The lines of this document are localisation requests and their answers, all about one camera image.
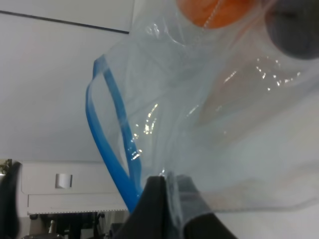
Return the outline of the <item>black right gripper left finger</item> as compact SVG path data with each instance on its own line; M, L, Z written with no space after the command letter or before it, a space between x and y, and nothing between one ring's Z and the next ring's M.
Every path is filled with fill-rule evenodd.
M138 204L112 235L113 239L178 239L166 196L164 177L148 178Z

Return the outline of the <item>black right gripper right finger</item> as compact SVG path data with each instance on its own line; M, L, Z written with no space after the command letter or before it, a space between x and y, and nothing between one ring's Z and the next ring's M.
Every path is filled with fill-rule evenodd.
M174 177L174 225L182 239L235 239L185 175Z

